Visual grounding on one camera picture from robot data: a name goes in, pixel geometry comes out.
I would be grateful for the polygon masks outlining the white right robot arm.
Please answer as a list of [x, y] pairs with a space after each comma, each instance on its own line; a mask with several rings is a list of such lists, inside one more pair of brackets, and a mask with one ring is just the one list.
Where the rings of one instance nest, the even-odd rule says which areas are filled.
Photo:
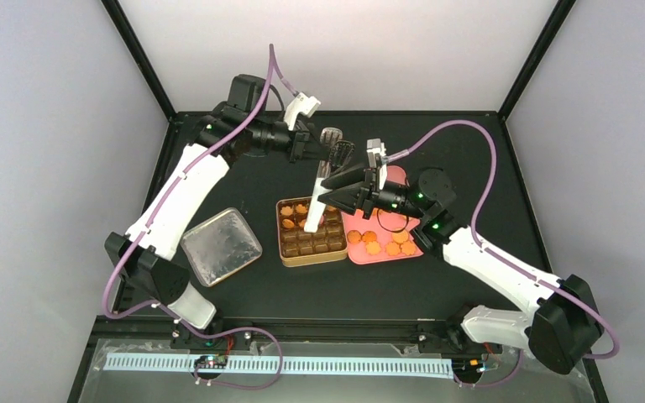
[[441, 168], [426, 168], [410, 184], [387, 178], [387, 158], [369, 141], [367, 160], [335, 165], [322, 180], [320, 202], [369, 218], [375, 209], [416, 218], [413, 242], [429, 254], [474, 276], [504, 296], [515, 310], [472, 306], [444, 329], [451, 349], [476, 343], [525, 350], [546, 369], [567, 375], [590, 354], [605, 332], [590, 285], [577, 275], [561, 279], [496, 248], [463, 225], [448, 208], [456, 194]]

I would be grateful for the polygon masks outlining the orange cookie second row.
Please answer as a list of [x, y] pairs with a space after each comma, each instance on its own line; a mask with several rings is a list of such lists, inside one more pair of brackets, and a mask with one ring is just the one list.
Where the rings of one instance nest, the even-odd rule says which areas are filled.
[[296, 224], [294, 221], [292, 221], [289, 218], [283, 218], [281, 220], [281, 226], [285, 229], [293, 229], [296, 226]]

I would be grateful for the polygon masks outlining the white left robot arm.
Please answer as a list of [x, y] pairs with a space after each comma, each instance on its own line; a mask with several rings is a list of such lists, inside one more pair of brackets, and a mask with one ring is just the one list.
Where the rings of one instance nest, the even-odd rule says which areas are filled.
[[193, 285], [191, 272], [172, 263], [187, 225], [215, 185], [244, 154], [257, 149], [291, 162], [327, 160], [331, 148], [307, 123], [320, 107], [312, 95], [294, 91], [278, 120], [265, 116], [276, 89], [262, 77], [237, 75], [228, 98], [201, 117], [170, 177], [125, 234], [111, 233], [105, 249], [117, 279], [145, 292], [152, 304], [198, 330], [208, 327], [216, 307]]

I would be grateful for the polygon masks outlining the gold cookie tin box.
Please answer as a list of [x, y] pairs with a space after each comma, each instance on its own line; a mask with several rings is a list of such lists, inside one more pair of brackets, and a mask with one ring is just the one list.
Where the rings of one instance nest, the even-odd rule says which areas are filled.
[[[275, 204], [278, 248], [281, 261], [285, 267], [300, 267], [311, 264], [324, 264], [343, 260], [347, 257], [348, 242], [344, 237], [343, 214], [335, 207], [326, 207], [320, 226], [315, 233], [306, 233], [303, 226], [307, 214], [281, 216], [283, 206], [296, 204], [309, 206], [311, 197], [283, 199]], [[281, 220], [289, 218], [295, 222], [293, 229], [281, 226]]]

